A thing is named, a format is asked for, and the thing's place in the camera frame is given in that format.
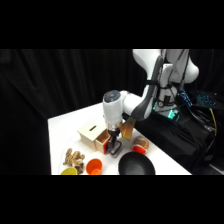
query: red cup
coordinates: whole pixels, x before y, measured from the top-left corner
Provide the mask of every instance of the red cup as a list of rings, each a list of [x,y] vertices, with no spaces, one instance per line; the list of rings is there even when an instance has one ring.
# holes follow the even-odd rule
[[[100,175],[103,169],[103,164],[99,159],[93,159],[88,162],[86,172],[88,175]]]

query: box lid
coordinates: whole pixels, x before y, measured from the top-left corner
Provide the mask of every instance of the box lid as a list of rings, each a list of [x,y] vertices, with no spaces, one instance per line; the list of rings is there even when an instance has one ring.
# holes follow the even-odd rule
[[[79,134],[87,137],[90,141],[95,141],[104,131],[106,127],[99,125],[95,120],[89,122],[78,130]]]

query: dark bowl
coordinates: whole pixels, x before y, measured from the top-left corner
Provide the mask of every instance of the dark bowl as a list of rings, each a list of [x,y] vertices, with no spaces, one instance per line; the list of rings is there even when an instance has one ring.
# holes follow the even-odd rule
[[[125,154],[119,164],[120,175],[156,175],[152,162],[137,152]]]

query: cardboard box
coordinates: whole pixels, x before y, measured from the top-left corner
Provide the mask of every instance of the cardboard box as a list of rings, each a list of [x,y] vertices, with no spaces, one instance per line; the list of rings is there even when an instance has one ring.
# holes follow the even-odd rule
[[[95,120],[89,122],[84,127],[78,130],[81,141],[93,151],[100,151],[103,154],[107,153],[107,144],[110,135],[107,129],[98,125]]]

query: yellow cup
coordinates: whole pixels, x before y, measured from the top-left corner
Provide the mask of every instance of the yellow cup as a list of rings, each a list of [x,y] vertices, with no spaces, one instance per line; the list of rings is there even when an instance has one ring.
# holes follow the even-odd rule
[[[77,176],[77,175],[78,171],[73,167],[67,168],[61,173],[61,176]]]

